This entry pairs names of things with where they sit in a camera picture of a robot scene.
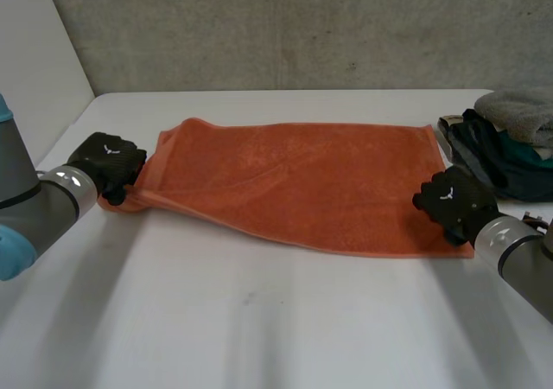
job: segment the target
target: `teal cloth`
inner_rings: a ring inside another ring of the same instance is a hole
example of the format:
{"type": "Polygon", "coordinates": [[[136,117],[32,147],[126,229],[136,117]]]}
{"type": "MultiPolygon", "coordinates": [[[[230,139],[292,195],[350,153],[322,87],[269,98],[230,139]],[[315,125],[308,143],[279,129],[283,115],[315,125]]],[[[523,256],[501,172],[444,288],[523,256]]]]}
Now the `teal cloth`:
{"type": "Polygon", "coordinates": [[[507,131],[499,133],[499,140],[501,140],[505,157],[515,158],[542,169],[553,169],[553,158],[542,160],[542,157],[534,151],[531,145],[513,140],[509,137],[507,131]]]}

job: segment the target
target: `towel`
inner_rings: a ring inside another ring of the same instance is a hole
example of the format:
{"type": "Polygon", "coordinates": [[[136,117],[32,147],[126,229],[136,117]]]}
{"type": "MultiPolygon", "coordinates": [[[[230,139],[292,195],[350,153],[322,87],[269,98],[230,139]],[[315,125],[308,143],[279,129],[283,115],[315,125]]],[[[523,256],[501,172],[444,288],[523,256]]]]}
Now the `towel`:
{"type": "Polygon", "coordinates": [[[158,139],[125,202],[160,207],[264,239],[363,257],[465,257],[411,204],[443,170],[430,126],[274,124],[190,118],[158,139]]]}
{"type": "Polygon", "coordinates": [[[453,163],[469,169],[499,197],[520,201],[553,201],[553,169],[541,160],[528,144],[511,140],[505,131],[498,133],[492,123],[474,110],[463,113],[462,123],[439,127],[453,151],[453,163]],[[527,151],[522,154],[522,147],[527,151]],[[530,160],[527,155],[535,155],[530,160]]]}
{"type": "Polygon", "coordinates": [[[553,86],[488,93],[474,110],[515,141],[553,148],[553,86]]]}

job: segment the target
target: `white table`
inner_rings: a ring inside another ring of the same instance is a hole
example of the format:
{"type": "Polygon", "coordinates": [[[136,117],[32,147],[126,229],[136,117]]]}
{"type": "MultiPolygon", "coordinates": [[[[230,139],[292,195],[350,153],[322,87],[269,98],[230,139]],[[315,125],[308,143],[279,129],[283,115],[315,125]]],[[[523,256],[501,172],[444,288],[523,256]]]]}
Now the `white table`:
{"type": "MultiPolygon", "coordinates": [[[[486,91],[120,93],[94,100],[41,165],[94,131],[153,152],[215,124],[433,124],[486,91]]],[[[553,207],[504,206],[545,217],[553,207]]],[[[477,256],[370,259],[273,244],[161,210],[95,207],[0,284],[0,387],[553,387],[553,327],[477,256]]]]}

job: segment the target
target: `pile of clothes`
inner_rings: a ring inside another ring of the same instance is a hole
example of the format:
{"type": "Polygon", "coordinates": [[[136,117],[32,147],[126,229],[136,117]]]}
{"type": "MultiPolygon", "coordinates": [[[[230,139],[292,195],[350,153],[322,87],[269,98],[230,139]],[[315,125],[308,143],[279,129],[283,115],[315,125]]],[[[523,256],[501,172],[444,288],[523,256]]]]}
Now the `pile of clothes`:
{"type": "Polygon", "coordinates": [[[452,163],[497,196],[553,201],[553,87],[488,93],[438,127],[452,163]]]}

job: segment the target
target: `gray cloth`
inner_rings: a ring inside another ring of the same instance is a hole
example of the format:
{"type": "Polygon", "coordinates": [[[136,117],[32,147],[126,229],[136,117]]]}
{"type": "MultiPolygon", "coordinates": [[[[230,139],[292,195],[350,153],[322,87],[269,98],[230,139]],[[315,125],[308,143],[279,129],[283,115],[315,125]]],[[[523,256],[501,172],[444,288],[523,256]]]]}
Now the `gray cloth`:
{"type": "Polygon", "coordinates": [[[545,147],[534,147],[534,151],[536,151],[536,153],[542,160],[549,160],[553,157],[553,149],[546,149],[545,147]]]}
{"type": "Polygon", "coordinates": [[[553,148],[553,86],[488,93],[474,110],[513,140],[553,148]]]}

